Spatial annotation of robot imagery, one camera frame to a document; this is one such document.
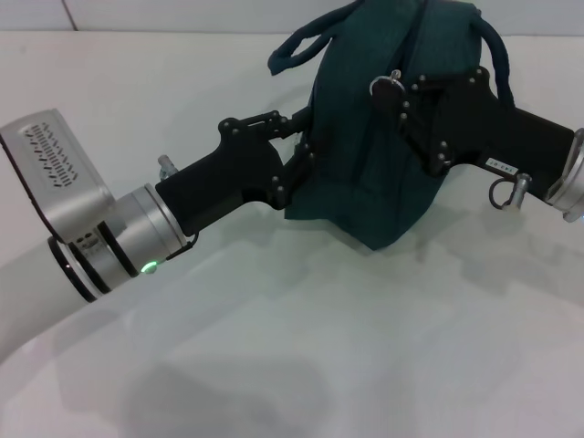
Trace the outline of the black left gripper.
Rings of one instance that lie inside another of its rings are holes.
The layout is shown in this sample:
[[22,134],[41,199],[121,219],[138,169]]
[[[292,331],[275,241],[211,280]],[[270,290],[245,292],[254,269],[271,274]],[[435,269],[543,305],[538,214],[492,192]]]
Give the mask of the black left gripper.
[[245,203],[265,203],[276,210],[290,205],[293,194],[313,172],[316,154],[300,142],[283,164],[273,139],[286,139],[305,129],[305,111],[291,117],[277,110],[218,125],[220,143],[201,160],[155,186],[186,236]]

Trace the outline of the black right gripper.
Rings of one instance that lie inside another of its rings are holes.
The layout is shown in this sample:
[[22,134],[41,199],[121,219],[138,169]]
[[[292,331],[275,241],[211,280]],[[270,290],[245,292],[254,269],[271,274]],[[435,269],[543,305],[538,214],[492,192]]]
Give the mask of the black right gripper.
[[504,103],[489,80],[484,68],[420,75],[410,86],[373,80],[371,100],[428,175],[471,164],[508,176],[487,163],[494,160],[528,174],[529,193],[543,201],[564,170],[575,131]]

